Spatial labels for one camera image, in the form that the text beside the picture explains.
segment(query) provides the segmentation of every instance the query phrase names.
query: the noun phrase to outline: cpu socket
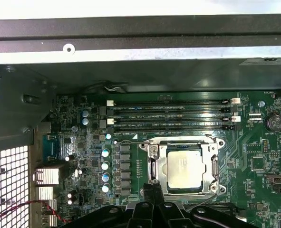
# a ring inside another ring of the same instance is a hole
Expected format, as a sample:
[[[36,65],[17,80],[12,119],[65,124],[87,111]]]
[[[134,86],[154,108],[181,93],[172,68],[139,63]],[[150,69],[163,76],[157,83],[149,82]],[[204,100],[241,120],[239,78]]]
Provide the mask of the cpu socket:
[[[148,181],[160,183],[166,200],[207,199],[224,194],[219,184],[222,139],[204,136],[155,137],[139,147],[148,154]]]

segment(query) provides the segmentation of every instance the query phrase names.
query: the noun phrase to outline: green circuit board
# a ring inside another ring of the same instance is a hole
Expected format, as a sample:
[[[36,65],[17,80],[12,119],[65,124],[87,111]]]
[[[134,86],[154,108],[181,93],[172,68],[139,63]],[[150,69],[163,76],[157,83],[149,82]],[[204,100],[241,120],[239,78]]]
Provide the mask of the green circuit board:
[[[240,98],[240,103],[231,104],[232,98]],[[216,102],[225,100],[229,103]],[[77,104],[76,96],[58,95],[52,133],[43,139],[44,161],[63,160],[74,154],[71,166],[87,169],[86,174],[72,173],[64,180],[57,197],[60,213],[72,219],[104,205],[143,201],[141,188],[148,182],[148,162],[146,152],[136,142],[156,136],[210,134],[225,141],[219,151],[219,173],[220,183],[227,188],[211,203],[232,202],[245,209],[247,222],[260,228],[281,228],[281,185],[273,185],[267,178],[268,174],[281,175],[281,124],[267,129],[270,115],[281,116],[281,92],[83,95]],[[224,120],[232,116],[240,116],[240,122]],[[187,121],[175,122],[177,118]],[[121,148],[117,142],[123,140],[132,143]],[[102,156],[104,149],[109,150],[107,157]],[[121,153],[128,159],[127,186],[121,186]],[[106,171],[101,169],[105,162],[109,162]],[[106,172],[109,181],[104,182]],[[106,183],[108,192],[102,191]],[[68,205],[67,193],[73,189],[82,191],[85,197]],[[181,202],[188,206],[199,201]]]

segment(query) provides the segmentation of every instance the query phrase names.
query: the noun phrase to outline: sticker label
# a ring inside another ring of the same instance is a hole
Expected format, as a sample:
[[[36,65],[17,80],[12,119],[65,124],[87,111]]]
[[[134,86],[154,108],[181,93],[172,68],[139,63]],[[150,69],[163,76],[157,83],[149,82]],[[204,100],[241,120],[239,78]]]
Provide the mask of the sticker label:
[[[259,65],[281,65],[281,58],[251,58],[240,64],[240,66],[259,66]]]

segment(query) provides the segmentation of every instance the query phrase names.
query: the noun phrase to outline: ventilation grille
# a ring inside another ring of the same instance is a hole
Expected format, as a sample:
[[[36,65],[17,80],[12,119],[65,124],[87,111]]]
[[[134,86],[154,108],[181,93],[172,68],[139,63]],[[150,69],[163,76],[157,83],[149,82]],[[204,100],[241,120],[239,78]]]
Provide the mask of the ventilation grille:
[[[0,151],[0,213],[29,200],[28,146]],[[0,218],[0,228],[28,228],[29,206]]]

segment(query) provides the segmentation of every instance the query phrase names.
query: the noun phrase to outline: red wire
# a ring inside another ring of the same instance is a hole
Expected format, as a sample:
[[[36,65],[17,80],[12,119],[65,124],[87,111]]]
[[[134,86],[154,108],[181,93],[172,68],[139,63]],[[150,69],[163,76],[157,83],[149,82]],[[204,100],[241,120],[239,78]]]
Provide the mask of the red wire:
[[[19,205],[13,206],[12,208],[6,210],[5,212],[2,212],[2,213],[0,214],[0,218],[1,218],[2,216],[6,215],[7,213],[11,212],[11,211],[14,211],[14,210],[16,210],[16,209],[18,209],[18,208],[20,208],[20,207],[23,207],[24,205],[31,204],[31,203],[41,203],[41,204],[43,204],[45,207],[47,207],[47,209],[50,210],[50,211],[52,212],[52,214],[55,215],[59,220],[65,222],[65,223],[70,222],[70,220],[66,220],[66,219],[61,218],[61,216],[58,215],[57,212],[56,212],[53,208],[51,208],[51,206],[48,205],[48,204],[47,204],[46,202],[44,202],[43,200],[31,200],[31,201],[26,201],[25,203],[21,203],[21,204],[19,204]]]

